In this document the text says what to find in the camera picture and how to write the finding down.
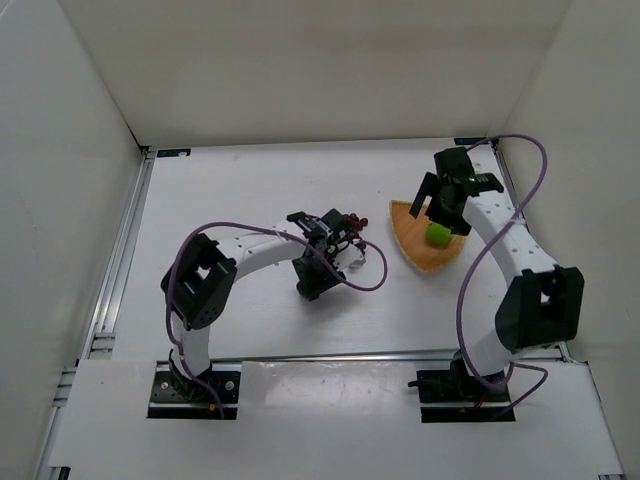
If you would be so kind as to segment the green fake fruit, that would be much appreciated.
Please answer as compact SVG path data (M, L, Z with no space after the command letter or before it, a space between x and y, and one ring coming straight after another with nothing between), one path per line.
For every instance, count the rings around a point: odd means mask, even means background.
M447 246L452 238L451 230L439 223L430 222L425 228L425 242L436 247Z

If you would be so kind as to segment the red fake grape bunch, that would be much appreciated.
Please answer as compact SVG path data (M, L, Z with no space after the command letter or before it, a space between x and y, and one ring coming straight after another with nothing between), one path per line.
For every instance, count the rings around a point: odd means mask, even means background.
M354 243L362 242L360 233L368 225L369 220L366 217L360 218L357 214L344 214L343 220L346 224L346 238Z

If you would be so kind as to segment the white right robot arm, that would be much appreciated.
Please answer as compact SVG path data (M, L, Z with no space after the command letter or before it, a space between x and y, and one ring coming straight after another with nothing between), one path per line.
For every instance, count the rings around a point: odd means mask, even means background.
M585 280L576 267L563 267L547 254L492 173L474 170L462 146L435 154L434 172L425 174L409 210L466 236L476 232L483 255L499 266L507 290L480 339L459 342L450 372L460 386L499 389L505 369L532 349L576 337Z

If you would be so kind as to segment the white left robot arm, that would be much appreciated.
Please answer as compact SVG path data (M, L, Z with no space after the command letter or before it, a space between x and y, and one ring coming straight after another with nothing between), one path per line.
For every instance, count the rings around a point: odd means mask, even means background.
M161 281L171 308L168 326L174 344L169 364L173 388L190 402L213 402L219 394L208 359L210 327L224 311L234 284L281 261L292 263L300 296L313 301L345 279L342 272L363 256L353 244L356 232L335 209L317 217L290 214L268 233L213 240L193 236Z

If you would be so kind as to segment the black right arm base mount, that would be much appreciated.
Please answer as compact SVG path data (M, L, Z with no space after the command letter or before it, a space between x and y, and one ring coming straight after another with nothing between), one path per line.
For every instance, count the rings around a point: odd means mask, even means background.
M474 378L467 383L454 379L447 370L418 370L407 386L418 393L423 424L510 423L515 414L507 407L507 387L487 389Z

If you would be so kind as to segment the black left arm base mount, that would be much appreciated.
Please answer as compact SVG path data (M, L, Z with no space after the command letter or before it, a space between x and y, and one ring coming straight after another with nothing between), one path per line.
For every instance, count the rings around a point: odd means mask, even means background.
M174 375L168 362L158 363L150 389L147 417L163 420L235 420L238 415L241 366L213 363L205 381L218 395L220 407L214 403L208 389L194 384L191 379L182 381Z

